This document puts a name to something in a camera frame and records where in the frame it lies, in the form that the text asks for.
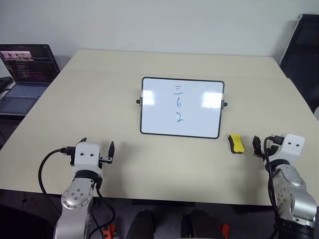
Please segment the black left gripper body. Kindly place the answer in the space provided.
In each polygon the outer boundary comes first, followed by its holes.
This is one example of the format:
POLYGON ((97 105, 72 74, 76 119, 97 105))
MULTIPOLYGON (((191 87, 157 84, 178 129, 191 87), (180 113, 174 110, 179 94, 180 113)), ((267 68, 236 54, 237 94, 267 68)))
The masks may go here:
MULTIPOLYGON (((71 158, 70 160, 70 165, 74 166, 75 164, 75 147, 69 147, 69 156, 71 158)), ((102 157, 99 156, 99 161, 98 161, 98 165, 101 166, 102 163, 108 163, 111 164, 113 162, 113 158, 112 157, 102 157)))

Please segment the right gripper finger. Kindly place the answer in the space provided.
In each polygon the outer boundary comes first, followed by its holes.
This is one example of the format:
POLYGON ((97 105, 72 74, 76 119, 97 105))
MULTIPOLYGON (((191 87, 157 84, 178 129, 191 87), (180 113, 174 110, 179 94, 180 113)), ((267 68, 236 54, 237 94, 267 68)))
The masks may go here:
POLYGON ((262 157, 262 151, 261 151, 261 140, 258 136, 253 137, 253 148, 254 148, 254 156, 256 157, 262 157))

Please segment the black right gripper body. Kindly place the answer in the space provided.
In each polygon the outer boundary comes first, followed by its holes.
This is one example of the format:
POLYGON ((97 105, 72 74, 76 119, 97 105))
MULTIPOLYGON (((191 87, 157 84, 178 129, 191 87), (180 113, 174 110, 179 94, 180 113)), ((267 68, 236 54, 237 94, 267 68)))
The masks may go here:
MULTIPOLYGON (((278 150, 278 146, 272 144, 270 147, 267 147, 266 152, 267 152, 267 155, 270 157, 274 155, 277 152, 277 150, 278 150)), ((263 145, 261 146, 261 158, 265 160, 265 149, 263 145)))

